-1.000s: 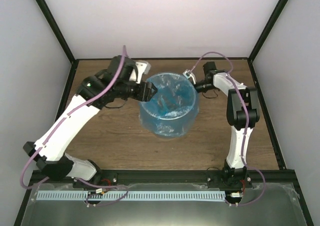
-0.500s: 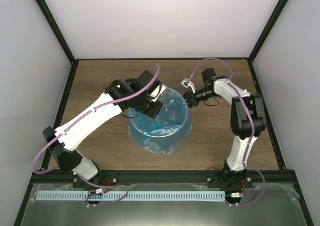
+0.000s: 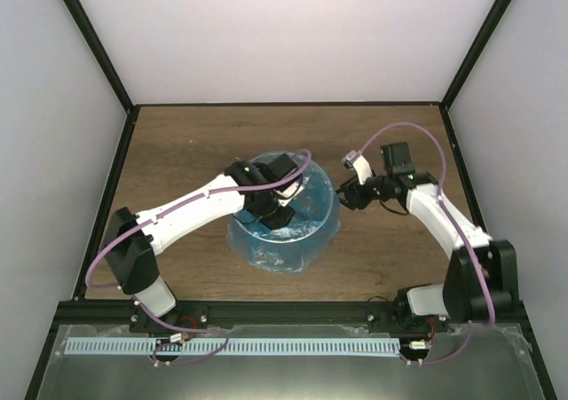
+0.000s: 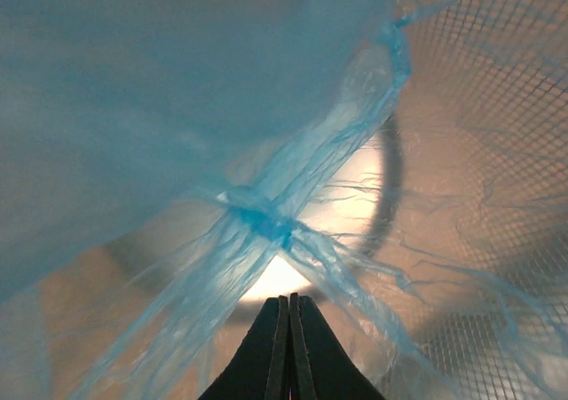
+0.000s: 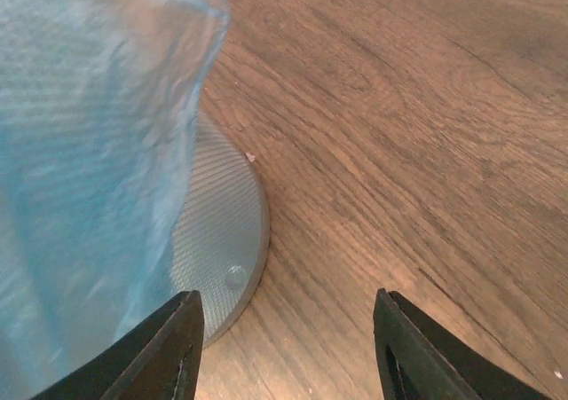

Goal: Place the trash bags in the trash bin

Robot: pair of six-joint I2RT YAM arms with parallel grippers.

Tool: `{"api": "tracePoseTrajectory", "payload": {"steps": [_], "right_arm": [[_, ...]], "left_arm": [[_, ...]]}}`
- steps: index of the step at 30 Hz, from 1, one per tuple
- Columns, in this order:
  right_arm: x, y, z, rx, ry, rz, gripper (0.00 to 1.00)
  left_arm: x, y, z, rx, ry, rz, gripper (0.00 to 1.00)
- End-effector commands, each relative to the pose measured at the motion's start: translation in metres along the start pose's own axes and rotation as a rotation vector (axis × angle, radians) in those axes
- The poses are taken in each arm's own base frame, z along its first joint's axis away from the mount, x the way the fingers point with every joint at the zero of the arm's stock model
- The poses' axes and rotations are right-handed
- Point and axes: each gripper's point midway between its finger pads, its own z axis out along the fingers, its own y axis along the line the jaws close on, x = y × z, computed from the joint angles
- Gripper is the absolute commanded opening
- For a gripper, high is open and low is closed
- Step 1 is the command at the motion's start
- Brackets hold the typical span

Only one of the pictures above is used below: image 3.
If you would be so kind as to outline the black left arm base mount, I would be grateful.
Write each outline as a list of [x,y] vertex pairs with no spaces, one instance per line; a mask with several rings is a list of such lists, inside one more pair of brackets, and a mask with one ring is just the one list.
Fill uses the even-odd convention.
[[202,310],[195,307],[193,302],[179,302],[171,311],[158,319],[166,325],[157,323],[150,318],[140,306],[128,308],[127,319],[133,333],[174,333],[178,328],[189,329],[190,334],[207,333],[207,324],[201,321]]

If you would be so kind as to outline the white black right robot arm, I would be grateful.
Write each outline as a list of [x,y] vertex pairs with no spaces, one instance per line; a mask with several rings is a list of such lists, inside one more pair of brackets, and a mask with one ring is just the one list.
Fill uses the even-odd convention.
[[374,200],[397,201],[426,227],[449,260],[443,284],[398,291],[397,326],[412,332],[426,317],[466,322],[513,311],[518,303],[514,247],[473,224],[446,197],[432,174],[416,171],[407,143],[384,145],[381,153],[383,174],[376,174],[360,152],[351,151],[343,158],[343,165],[354,175],[336,191],[341,204],[355,210]]

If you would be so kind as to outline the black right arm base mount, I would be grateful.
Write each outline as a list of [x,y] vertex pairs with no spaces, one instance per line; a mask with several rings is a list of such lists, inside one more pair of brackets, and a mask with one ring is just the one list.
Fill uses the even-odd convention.
[[407,289],[397,291],[393,298],[374,295],[365,301],[365,314],[370,325],[387,332],[418,333],[440,327],[433,315],[418,316],[411,309]]

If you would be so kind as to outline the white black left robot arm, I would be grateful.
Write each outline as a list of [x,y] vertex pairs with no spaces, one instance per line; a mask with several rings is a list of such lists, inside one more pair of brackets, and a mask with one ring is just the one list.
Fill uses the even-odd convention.
[[113,213],[104,253],[118,286],[150,312],[161,332],[174,331],[181,310],[160,275],[157,256],[185,235],[242,210],[269,230],[286,226],[295,214],[289,202],[302,190],[302,173],[286,153],[267,163],[236,161],[202,188],[161,207]]

